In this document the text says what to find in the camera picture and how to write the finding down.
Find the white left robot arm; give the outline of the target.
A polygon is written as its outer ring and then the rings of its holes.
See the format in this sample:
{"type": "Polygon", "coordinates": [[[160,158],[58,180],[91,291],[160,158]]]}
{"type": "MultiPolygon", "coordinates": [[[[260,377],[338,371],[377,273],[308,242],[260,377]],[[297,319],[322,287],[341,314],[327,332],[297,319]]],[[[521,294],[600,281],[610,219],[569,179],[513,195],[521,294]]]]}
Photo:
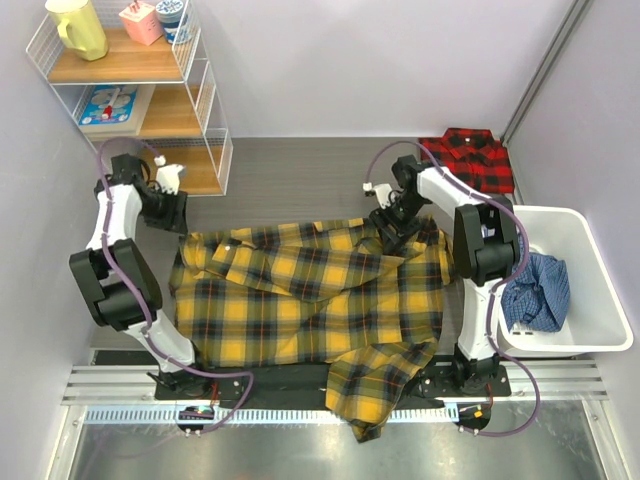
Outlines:
{"type": "Polygon", "coordinates": [[[137,340],[159,365],[158,382],[178,379],[190,398],[205,397],[213,375],[201,367],[193,342],[178,332],[163,311],[158,280],[136,244],[139,219],[149,227],[185,234],[188,194],[180,189],[186,167],[155,159],[155,176],[130,154],[99,164],[94,189],[99,212],[85,249],[69,258],[71,273],[95,323],[137,340]]]}

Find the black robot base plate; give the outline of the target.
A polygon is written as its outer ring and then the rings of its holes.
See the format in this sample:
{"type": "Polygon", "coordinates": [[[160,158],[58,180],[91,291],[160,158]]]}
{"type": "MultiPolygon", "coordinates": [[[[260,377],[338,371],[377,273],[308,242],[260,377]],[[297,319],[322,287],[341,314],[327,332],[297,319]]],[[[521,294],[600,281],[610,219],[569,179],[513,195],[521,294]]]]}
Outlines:
{"type": "MultiPolygon", "coordinates": [[[[329,366],[326,364],[283,365],[253,370],[253,388],[244,409],[323,410],[329,366]]],[[[469,403],[491,394],[502,400],[511,395],[506,368],[501,365],[496,376],[484,381],[455,383],[454,357],[437,355],[404,387],[397,404],[399,409],[436,408],[446,400],[469,403]]],[[[248,386],[245,377],[204,379],[199,377],[194,390],[187,393],[157,384],[158,400],[195,401],[214,398],[225,408],[235,405],[248,386]]]]}

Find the yellow plaid long sleeve shirt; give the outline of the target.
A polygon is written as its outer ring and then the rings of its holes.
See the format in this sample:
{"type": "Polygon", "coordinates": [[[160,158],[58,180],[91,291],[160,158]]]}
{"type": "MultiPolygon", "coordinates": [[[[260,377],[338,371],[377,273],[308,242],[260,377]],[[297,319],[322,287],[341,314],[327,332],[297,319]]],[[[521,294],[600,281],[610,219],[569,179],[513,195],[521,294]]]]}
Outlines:
{"type": "Polygon", "coordinates": [[[437,351],[448,236],[431,217],[396,255],[366,218],[191,233],[169,288],[175,323],[215,367],[329,366],[325,405],[377,439],[437,351]]]}

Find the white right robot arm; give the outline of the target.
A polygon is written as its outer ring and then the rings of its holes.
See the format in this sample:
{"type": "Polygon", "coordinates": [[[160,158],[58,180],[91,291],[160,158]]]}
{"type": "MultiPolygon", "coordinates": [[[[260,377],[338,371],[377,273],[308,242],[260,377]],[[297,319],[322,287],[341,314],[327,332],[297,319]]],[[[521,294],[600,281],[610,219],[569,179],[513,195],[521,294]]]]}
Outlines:
{"type": "Polygon", "coordinates": [[[465,304],[451,380],[460,393],[475,394],[498,376],[499,354],[491,334],[495,295],[499,283],[520,262],[518,232],[522,227],[508,199],[472,189],[444,166],[429,166],[408,155],[398,158],[391,171],[397,189],[363,183],[364,194],[378,202],[370,219],[386,254],[399,252],[417,233],[423,206],[435,204],[453,220],[453,261],[464,279],[465,304]]]}

